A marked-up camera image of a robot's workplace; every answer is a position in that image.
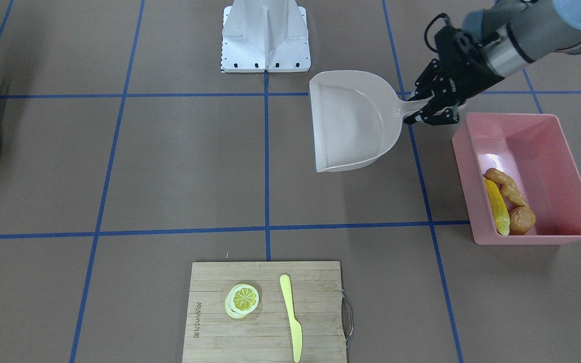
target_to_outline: lime slice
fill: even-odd
[[[225,312],[235,319],[241,319],[256,309],[259,292],[247,283],[233,287],[225,298]]]

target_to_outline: black cable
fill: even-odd
[[[429,22],[429,24],[427,25],[427,28],[425,28],[425,45],[427,46],[427,48],[429,48],[429,50],[433,51],[434,53],[438,53],[438,50],[434,49],[430,44],[429,44],[429,40],[427,39],[427,34],[429,33],[429,28],[432,27],[432,25],[434,25],[434,23],[438,20],[438,19],[445,19],[445,24],[446,25],[452,25],[452,22],[450,21],[450,16],[448,16],[445,13],[441,13],[438,14],[437,16],[435,16],[432,21]]]

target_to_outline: gray floor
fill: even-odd
[[[229,0],[0,0],[0,362],[180,362],[192,262],[267,259],[341,261],[349,361],[581,362],[581,241],[475,244],[456,126],[314,172],[312,76],[410,92],[429,20],[493,2],[299,3],[311,71],[265,76],[219,72]],[[581,56],[468,111],[558,115],[581,174]]]

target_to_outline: white mounting bracket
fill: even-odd
[[[306,9],[295,0],[235,0],[223,10],[221,71],[306,72]]]

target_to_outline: cutting board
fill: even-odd
[[[346,363],[339,262],[194,262],[185,324],[183,363],[293,362],[293,342],[279,276],[290,276],[295,317],[302,325],[300,361]],[[225,312],[237,283],[260,295],[243,319]]]

